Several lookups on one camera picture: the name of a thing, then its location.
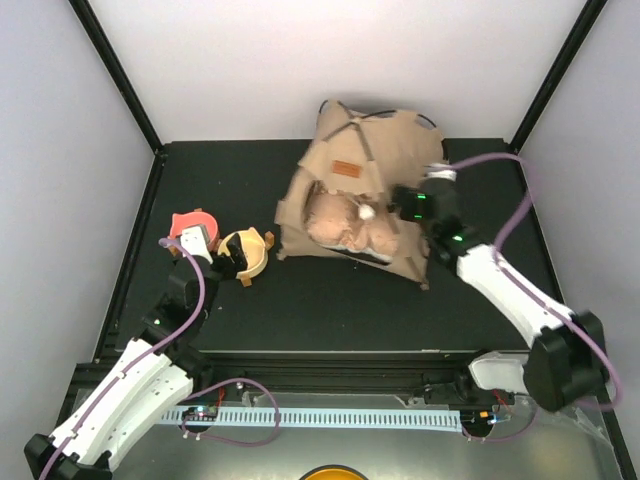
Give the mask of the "yellow pet bowl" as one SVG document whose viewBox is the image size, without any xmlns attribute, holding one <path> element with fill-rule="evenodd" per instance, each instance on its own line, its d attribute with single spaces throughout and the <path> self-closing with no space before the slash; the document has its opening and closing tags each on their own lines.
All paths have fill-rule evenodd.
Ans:
<svg viewBox="0 0 640 480">
<path fill-rule="evenodd" d="M 273 246 L 273 235 L 267 232 L 262 236 L 254 227 L 237 230 L 227 235 L 218 245 L 217 254 L 229 254 L 226 243 L 232 235 L 239 235 L 248 261 L 245 271 L 239 272 L 236 279 L 243 284 L 250 285 L 251 280 L 261 274 L 268 263 L 268 253 Z"/>
</svg>

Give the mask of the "beige patterned pillow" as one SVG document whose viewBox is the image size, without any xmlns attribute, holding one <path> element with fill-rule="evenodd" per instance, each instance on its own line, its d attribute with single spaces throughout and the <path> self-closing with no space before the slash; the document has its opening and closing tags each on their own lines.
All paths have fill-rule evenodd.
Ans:
<svg viewBox="0 0 640 480">
<path fill-rule="evenodd" d="M 376 216 L 361 220 L 360 204 L 371 205 Z M 387 213 L 364 197 L 344 193 L 314 194 L 308 202 L 305 228 L 309 237 L 324 248 L 373 257 L 383 263 L 392 261 L 399 246 L 398 234 Z"/>
</svg>

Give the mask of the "beige pet tent fabric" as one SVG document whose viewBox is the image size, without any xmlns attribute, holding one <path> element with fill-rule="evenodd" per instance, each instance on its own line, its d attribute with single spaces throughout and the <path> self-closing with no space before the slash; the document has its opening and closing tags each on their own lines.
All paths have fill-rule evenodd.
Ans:
<svg viewBox="0 0 640 480">
<path fill-rule="evenodd" d="M 447 163 L 444 136 L 427 116 L 402 109 L 358 112 L 322 103 L 314 137 L 278 202 L 278 257 L 352 259 L 428 289 L 429 248 L 392 205 L 428 166 Z"/>
</svg>

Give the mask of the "black tent pole one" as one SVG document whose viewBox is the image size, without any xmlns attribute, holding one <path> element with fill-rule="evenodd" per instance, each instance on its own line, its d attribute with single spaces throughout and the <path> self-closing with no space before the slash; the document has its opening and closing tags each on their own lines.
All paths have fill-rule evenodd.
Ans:
<svg viewBox="0 0 640 480">
<path fill-rule="evenodd" d="M 379 197 L 384 184 L 373 143 L 361 127 L 351 122 L 363 115 L 339 100 L 328 100 L 317 119 L 322 173 L 317 176 L 330 190 Z"/>
</svg>

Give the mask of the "black tent pole two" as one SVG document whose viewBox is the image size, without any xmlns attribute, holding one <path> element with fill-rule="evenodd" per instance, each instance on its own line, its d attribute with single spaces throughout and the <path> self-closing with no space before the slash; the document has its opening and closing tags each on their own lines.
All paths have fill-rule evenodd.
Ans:
<svg viewBox="0 0 640 480">
<path fill-rule="evenodd" d="M 387 109 L 354 117 L 351 122 L 365 133 L 389 133 L 408 129 L 438 132 L 437 124 L 425 114 L 403 109 Z"/>
</svg>

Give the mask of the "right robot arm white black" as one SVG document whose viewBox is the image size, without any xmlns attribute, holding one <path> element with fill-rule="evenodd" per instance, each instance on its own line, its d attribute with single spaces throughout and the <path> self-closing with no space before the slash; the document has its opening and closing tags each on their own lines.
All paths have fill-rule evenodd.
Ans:
<svg viewBox="0 0 640 480">
<path fill-rule="evenodd" d="M 430 176 L 417 187 L 397 185 L 392 204 L 418 224 L 431 253 L 462 282 L 481 293 L 524 339 L 529 352 L 488 352 L 454 379 L 457 396 L 476 403 L 490 390 L 526 394 L 556 412 L 604 387 L 602 322 L 577 314 L 533 285 L 459 216 L 455 182 Z"/>
</svg>

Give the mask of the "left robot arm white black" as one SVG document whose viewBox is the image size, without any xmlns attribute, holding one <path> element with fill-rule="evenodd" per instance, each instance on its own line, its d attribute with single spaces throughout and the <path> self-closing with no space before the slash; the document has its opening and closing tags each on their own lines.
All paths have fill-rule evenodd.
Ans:
<svg viewBox="0 0 640 480">
<path fill-rule="evenodd" d="M 247 265 L 239 235 L 220 255 L 208 251 L 200 231 L 165 248 L 181 253 L 143 328 L 81 406 L 51 434 L 34 435 L 24 448 L 36 479 L 109 479 L 134 445 L 169 409 L 207 397 L 215 376 L 191 347 L 208 318 L 221 281 Z"/>
</svg>

